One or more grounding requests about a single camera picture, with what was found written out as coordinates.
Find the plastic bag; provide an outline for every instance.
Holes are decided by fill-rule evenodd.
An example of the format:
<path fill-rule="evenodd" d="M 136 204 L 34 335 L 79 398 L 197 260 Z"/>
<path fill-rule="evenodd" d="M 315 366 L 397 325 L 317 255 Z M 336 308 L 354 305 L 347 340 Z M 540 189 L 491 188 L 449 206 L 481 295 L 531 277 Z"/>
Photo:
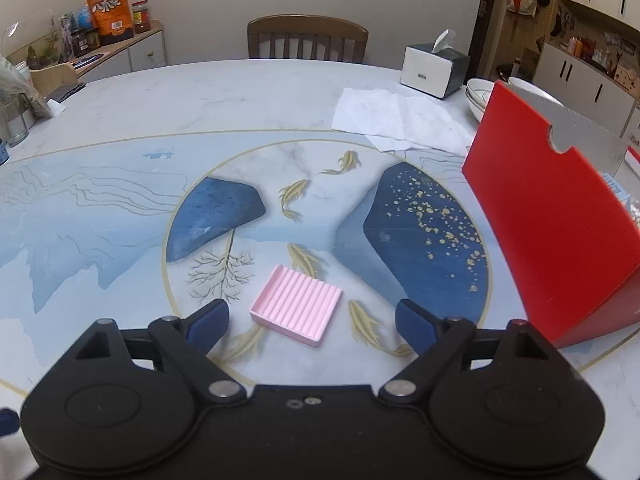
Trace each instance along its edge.
<path fill-rule="evenodd" d="M 86 0 L 91 21 L 103 45 L 133 38 L 133 22 L 128 0 Z"/>

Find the stacked plates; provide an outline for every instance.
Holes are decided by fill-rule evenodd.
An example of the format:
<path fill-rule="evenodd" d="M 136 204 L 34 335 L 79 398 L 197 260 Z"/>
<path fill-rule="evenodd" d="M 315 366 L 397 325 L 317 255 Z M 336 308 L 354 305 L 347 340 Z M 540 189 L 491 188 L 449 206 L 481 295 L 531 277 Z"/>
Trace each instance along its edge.
<path fill-rule="evenodd" d="M 466 99 L 469 101 L 471 113 L 478 121 L 482 121 L 484 110 L 491 98 L 491 92 L 494 91 L 494 84 L 486 79 L 470 79 L 466 83 Z"/>

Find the white paper towel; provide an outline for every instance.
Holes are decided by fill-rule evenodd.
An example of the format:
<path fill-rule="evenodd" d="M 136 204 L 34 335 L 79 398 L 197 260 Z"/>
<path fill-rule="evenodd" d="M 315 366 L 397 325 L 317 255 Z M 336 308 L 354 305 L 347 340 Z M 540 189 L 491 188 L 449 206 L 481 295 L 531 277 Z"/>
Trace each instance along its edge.
<path fill-rule="evenodd" d="M 335 109 L 334 130 L 366 135 L 381 152 L 436 148 L 466 156 L 473 134 L 436 99 L 388 90 L 345 88 Z"/>

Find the chair backrest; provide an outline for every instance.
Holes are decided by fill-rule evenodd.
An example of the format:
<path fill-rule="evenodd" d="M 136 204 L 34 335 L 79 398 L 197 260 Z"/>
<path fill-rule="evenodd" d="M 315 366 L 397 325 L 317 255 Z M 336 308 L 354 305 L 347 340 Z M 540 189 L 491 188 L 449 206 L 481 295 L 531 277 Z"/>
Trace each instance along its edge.
<path fill-rule="evenodd" d="M 69 63 L 31 70 L 30 73 L 33 86 L 42 96 L 49 95 L 62 85 L 78 84 L 76 70 Z"/>
<path fill-rule="evenodd" d="M 260 57 L 260 35 L 268 34 L 270 47 L 269 57 L 276 57 L 276 35 L 284 35 L 283 59 L 290 59 L 290 40 L 297 35 L 298 47 L 296 59 L 303 59 L 304 40 L 306 36 L 311 38 L 310 59 L 318 59 L 318 39 L 324 44 L 324 60 L 331 57 L 332 40 L 339 40 L 337 48 L 337 60 L 344 61 L 345 40 L 354 42 L 352 63 L 364 61 L 364 51 L 367 47 L 369 31 L 357 23 L 348 22 L 340 18 L 329 16 L 309 16 L 303 14 L 278 14 L 265 16 L 249 22 L 246 28 L 249 47 L 249 58 Z"/>

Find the glass jar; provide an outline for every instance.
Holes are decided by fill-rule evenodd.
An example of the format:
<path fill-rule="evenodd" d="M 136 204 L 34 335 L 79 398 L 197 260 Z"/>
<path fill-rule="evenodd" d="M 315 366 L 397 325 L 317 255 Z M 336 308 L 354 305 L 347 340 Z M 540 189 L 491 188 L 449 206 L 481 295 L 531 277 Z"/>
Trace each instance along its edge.
<path fill-rule="evenodd" d="M 149 0 L 142 0 L 131 5 L 133 8 L 133 29 L 136 34 L 151 30 L 149 18 Z"/>

